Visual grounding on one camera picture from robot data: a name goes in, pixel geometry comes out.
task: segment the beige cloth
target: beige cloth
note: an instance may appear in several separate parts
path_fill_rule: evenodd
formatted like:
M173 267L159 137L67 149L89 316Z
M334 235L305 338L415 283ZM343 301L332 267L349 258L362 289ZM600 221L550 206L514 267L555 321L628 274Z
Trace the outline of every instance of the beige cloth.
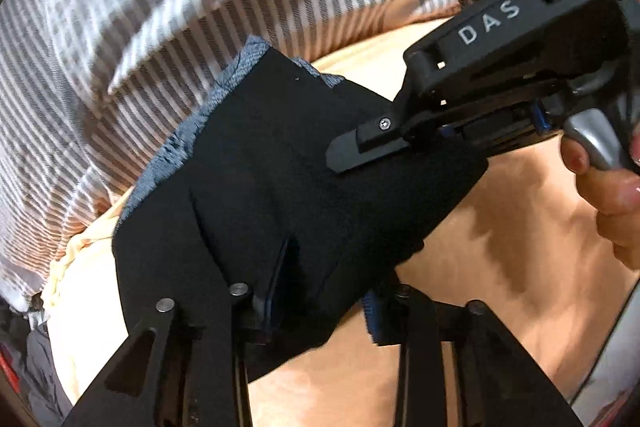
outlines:
M378 36L314 65L393 98L402 51L439 23ZM44 292L56 370L73 403L126 337L110 242L121 207L122 200L71 241ZM486 301L565 393L593 363L636 279L598 237L557 140L494 158L399 273L434 299ZM251 384L254 424L387 427L397 366L398 348L373 346L354 311L324 347Z

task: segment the gray frayed fabric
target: gray frayed fabric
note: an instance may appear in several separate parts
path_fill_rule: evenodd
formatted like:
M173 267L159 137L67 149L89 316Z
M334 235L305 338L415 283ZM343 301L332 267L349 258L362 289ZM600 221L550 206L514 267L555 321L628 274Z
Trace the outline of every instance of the gray frayed fabric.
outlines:
M175 132L164 142L158 153L151 159L148 166L146 166L120 214L118 224L127 219L127 216L161 182L171 177L175 171L184 165L193 154L193 144L207 123L209 115L225 100L229 93L239 86L240 82L270 48L271 46L263 38L249 36L244 48L240 50L236 58L216 79L215 86L209 91L202 106L177 127ZM291 61L313 76L322 79L328 87L333 88L344 80L343 76L337 74L320 73L302 58L292 58Z

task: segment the skin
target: skin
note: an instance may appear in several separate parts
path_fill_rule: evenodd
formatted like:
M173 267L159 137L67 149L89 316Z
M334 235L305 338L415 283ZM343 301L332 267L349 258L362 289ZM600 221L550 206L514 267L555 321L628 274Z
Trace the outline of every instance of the skin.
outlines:
M640 176L626 169L598 171L580 144L562 138L564 165L575 173L578 194L598 211L598 233L614 245L616 258L630 269L640 269ZM629 147L640 165L640 129Z

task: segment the gray handle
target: gray handle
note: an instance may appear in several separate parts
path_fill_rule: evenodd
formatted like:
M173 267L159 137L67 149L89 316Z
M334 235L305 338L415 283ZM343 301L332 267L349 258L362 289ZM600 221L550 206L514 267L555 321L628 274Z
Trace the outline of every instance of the gray handle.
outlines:
M609 119L599 109L587 109L569 117L564 135L576 140L589 154L591 165L601 171L633 170L631 159L620 145Z

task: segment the gray striped fabric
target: gray striped fabric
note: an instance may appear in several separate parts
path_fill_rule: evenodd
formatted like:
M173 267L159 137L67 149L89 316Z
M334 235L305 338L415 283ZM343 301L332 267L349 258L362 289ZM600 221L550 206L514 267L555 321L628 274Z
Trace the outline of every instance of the gray striped fabric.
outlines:
M24 309L248 35L312 61L455 0L4 0L0 293Z

